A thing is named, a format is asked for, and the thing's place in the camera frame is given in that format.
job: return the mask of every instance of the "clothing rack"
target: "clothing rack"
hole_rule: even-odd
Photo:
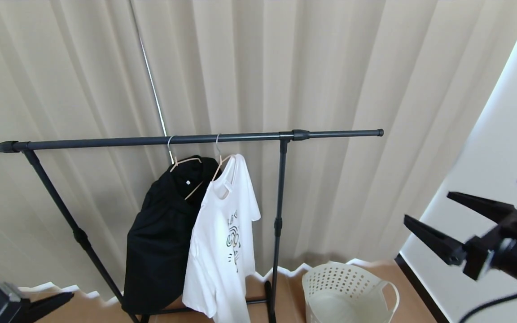
[[[268,310],[269,323],[276,323],[275,316],[275,297],[276,297],[276,281],[279,266],[279,248],[280,233],[283,227],[282,210],[283,210],[283,190],[285,188],[285,169],[287,160],[287,148],[290,141],[302,141],[312,138],[337,138],[337,137],[365,137],[365,136],[382,136],[384,131],[362,130],[362,131],[306,131],[293,130],[281,132],[265,132],[265,133],[232,133],[225,135],[174,135],[172,142],[171,137],[131,137],[131,138],[112,138],[112,139],[81,139],[81,140],[54,140],[54,141],[4,141],[0,143],[0,153],[23,153],[29,163],[33,166],[35,173],[49,192],[53,202],[57,205],[61,214],[69,223],[73,230],[74,239],[81,245],[89,258],[103,277],[111,291],[115,294],[121,304],[123,304],[123,296],[113,281],[113,278],[107,272],[105,266],[93,250],[88,236],[81,229],[73,216],[70,214],[67,206],[59,196],[55,186],[51,182],[49,176],[39,162],[39,158],[35,154],[36,150],[46,149],[67,149],[67,148],[90,148],[90,147],[121,147],[121,146],[139,146],[139,145],[176,145],[176,144],[197,144],[197,143],[215,143],[215,142],[232,142],[232,141],[280,141],[280,159],[279,159],[279,184],[276,203],[275,218],[275,256],[272,265],[272,283],[268,280],[264,284],[266,297],[264,299],[255,299],[247,301],[247,304],[266,303]],[[158,311],[154,314],[177,313],[182,311],[191,311],[189,308],[166,309]],[[133,323],[140,323],[139,319],[131,313],[128,313]],[[147,323],[149,315],[142,315],[141,323]]]

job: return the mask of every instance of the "basket handle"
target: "basket handle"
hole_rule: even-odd
[[[387,285],[392,286],[392,289],[394,289],[394,293],[396,294],[396,303],[394,304],[394,307],[392,307],[392,309],[389,310],[390,311],[390,319],[392,319],[392,316],[394,315],[394,312],[396,312],[396,309],[398,308],[398,304],[400,304],[400,294],[398,293],[398,288],[396,288],[396,286],[394,284],[392,284],[391,282],[388,282],[388,280],[382,280],[377,285],[377,288],[382,293],[382,298],[384,298],[384,288]]]

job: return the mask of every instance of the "laundry basket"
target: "laundry basket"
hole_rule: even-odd
[[[392,286],[388,309],[383,289]],[[353,265],[328,263],[302,277],[307,323],[389,323],[400,302],[396,286]]]

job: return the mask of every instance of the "black garment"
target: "black garment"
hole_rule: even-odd
[[[151,185],[127,235],[123,310],[128,313],[152,313],[183,294],[191,231],[218,167],[212,158],[193,157],[202,163],[185,161],[172,172],[170,166]]]

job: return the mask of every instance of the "beige curtain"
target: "beige curtain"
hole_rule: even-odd
[[[517,0],[0,2],[0,141],[376,129],[290,143],[280,265],[394,257],[517,39]],[[214,145],[172,147],[213,156]],[[242,153],[272,266],[278,144]],[[39,153],[123,285],[126,233],[166,147]],[[30,165],[0,154],[0,278],[111,295]]]

